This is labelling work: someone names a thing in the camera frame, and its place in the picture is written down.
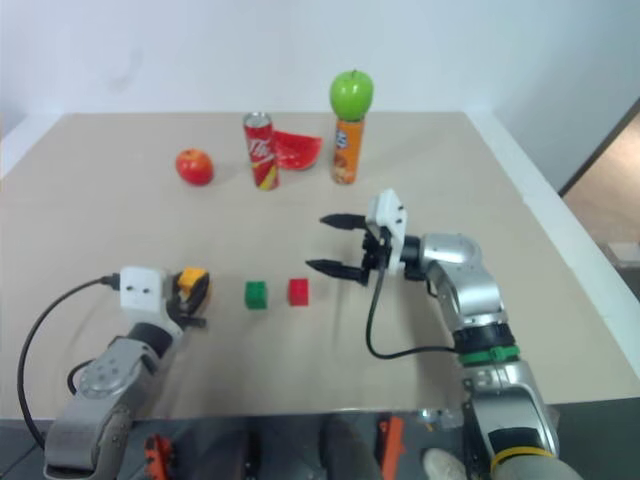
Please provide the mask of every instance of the red soda can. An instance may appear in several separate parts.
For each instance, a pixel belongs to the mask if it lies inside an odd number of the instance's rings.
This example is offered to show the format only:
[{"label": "red soda can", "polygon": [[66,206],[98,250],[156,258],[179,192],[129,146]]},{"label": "red soda can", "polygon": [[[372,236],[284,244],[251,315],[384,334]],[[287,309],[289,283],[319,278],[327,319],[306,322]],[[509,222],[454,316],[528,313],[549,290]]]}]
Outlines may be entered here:
[{"label": "red soda can", "polygon": [[260,190],[273,190],[279,182],[271,117],[263,112],[248,113],[242,123],[256,186]]}]

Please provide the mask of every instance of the red cube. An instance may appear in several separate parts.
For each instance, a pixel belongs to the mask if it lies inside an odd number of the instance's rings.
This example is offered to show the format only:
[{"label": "red cube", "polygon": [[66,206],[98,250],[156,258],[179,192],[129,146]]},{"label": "red cube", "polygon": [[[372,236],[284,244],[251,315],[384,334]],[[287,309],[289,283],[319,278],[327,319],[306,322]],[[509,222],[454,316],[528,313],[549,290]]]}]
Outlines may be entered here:
[{"label": "red cube", "polygon": [[309,279],[292,278],[289,280],[289,304],[292,307],[309,305]]}]

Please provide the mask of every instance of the orange bottle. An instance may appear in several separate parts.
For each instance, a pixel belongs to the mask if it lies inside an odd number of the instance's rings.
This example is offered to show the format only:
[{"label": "orange bottle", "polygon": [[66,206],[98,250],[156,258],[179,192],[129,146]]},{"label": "orange bottle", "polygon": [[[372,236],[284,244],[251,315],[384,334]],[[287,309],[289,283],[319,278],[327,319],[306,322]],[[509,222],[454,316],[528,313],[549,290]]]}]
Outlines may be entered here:
[{"label": "orange bottle", "polygon": [[363,133],[364,120],[347,122],[338,119],[336,125],[336,150],[331,170],[336,183],[351,184],[356,181]]}]

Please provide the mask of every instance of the yellow ring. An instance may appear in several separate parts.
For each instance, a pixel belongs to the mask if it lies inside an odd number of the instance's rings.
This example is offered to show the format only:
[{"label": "yellow ring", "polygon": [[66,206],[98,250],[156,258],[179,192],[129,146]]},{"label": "yellow ring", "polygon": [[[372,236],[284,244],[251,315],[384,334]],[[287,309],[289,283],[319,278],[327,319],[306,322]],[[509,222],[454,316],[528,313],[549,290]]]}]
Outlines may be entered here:
[{"label": "yellow ring", "polygon": [[491,460],[491,473],[500,462],[514,455],[541,455],[543,457],[553,457],[554,455],[546,450],[538,447],[512,447],[499,452],[493,460]]}]

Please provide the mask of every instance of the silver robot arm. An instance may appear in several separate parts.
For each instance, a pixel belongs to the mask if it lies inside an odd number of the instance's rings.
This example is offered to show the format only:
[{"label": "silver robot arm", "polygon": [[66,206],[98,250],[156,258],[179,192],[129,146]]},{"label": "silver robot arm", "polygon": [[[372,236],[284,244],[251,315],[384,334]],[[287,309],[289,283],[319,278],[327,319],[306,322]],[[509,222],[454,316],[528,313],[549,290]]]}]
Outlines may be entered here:
[{"label": "silver robot arm", "polygon": [[89,364],[73,399],[53,422],[45,441],[46,478],[116,478],[132,422],[149,400],[163,360],[186,326],[202,326],[192,314],[208,284],[201,269],[175,277],[139,267],[122,270],[120,304],[133,327]]},{"label": "silver robot arm", "polygon": [[393,190],[372,199],[366,217],[338,214],[321,222],[364,229],[365,255],[360,268],[308,261],[316,270],[363,285],[372,269],[404,271],[408,280],[435,287],[468,393],[463,405],[467,468],[496,480],[580,480],[557,458],[556,431],[531,369],[520,358],[500,289],[476,242],[462,235],[405,235],[407,212]]},{"label": "silver robot arm", "polygon": [[[466,433],[477,463],[484,464],[481,469],[488,466],[497,476],[509,459],[523,455],[545,457],[540,463],[545,466],[559,462],[556,431],[533,373],[520,358],[500,290],[482,264],[478,245],[462,235],[430,234],[422,237],[418,251],[418,268],[435,286],[463,367],[469,394],[463,405]],[[413,260],[406,268],[416,266]],[[558,478],[579,478],[574,475]]]}]

